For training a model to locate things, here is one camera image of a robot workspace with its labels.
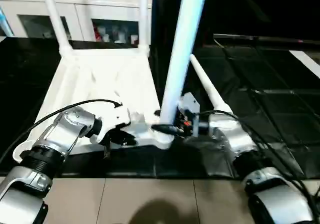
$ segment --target wire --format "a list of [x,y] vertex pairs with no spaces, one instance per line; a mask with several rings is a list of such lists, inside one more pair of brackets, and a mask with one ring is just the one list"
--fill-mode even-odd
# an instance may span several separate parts
[[49,118],[61,113],[62,111],[65,111],[67,109],[73,108],[75,106],[78,105],[82,105],[82,104],[86,104],[86,103],[91,103],[91,102],[108,102],[108,103],[112,103],[114,104],[114,107],[119,107],[121,104],[119,104],[116,101],[113,100],[105,100],[105,99],[94,99],[94,100],[84,100],[84,101],[80,101],[78,103],[72,104],[72,105],[67,105],[61,109],[58,109],[56,111],[54,111],[53,113],[45,116],[44,118],[42,118],[41,120],[37,121],[35,124],[33,124],[32,126],[30,126],[29,128],[27,128],[25,131],[23,131],[18,137],[17,139],[15,139],[11,145],[4,151],[4,153],[2,154],[2,156],[0,157],[0,164],[3,162],[4,158],[7,156],[7,154],[9,153],[9,151],[15,147],[15,145],[19,142],[19,140],[26,134],[28,134],[32,129],[36,128],[38,125],[40,125],[41,123],[43,123],[44,121],[48,120]]
[[220,44],[216,39],[213,39],[213,41],[215,41],[215,43],[216,43],[217,45],[219,45],[220,48],[224,48],[224,46],[223,46],[222,44]]
[[276,152],[276,150],[269,144],[267,143],[263,137],[255,130],[253,129],[250,125],[246,124],[243,120],[239,119],[238,117],[236,117],[235,115],[228,113],[226,111],[222,111],[222,110],[210,110],[210,111],[204,111],[204,112],[200,112],[197,115],[204,115],[204,114],[211,114],[211,113],[219,113],[219,114],[224,114],[227,116],[232,117],[234,120],[238,121],[239,123],[243,124],[247,129],[249,129],[254,135],[256,135],[261,142],[268,147],[268,149],[271,151],[271,153],[280,161],[280,163],[287,169],[287,171],[292,175],[293,179],[295,181],[298,182],[298,184],[300,185],[300,187],[298,187],[298,184],[295,183],[293,180],[288,180],[290,181],[307,199],[308,203],[309,203],[309,207],[312,211],[313,214],[313,218],[316,224],[319,224],[319,220],[318,220],[318,210],[317,210],[317,206],[315,204],[314,199],[312,198],[311,194],[309,193],[308,189],[306,188],[305,184],[299,179],[299,177],[297,176],[297,174],[295,173],[295,171],[286,163],[286,161]]

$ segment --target white pole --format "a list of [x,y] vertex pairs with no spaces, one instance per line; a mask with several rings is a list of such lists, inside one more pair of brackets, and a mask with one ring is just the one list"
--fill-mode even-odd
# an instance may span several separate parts
[[50,20],[56,34],[55,36],[59,42],[59,52],[61,56],[69,55],[72,47],[68,42],[65,28],[56,9],[55,0],[45,0],[45,3],[49,10]]
[[172,124],[185,83],[189,58],[195,43],[205,0],[181,0],[170,66],[162,101],[160,122]]
[[206,93],[208,94],[214,109],[232,113],[230,106],[224,102],[218,90],[215,88],[215,86],[213,85],[208,75],[205,73],[205,71],[203,70],[203,68],[201,67],[200,63],[198,62],[198,60],[195,58],[194,55],[190,55],[190,61]]
[[149,55],[148,44],[148,0],[140,0],[139,2],[139,50]]

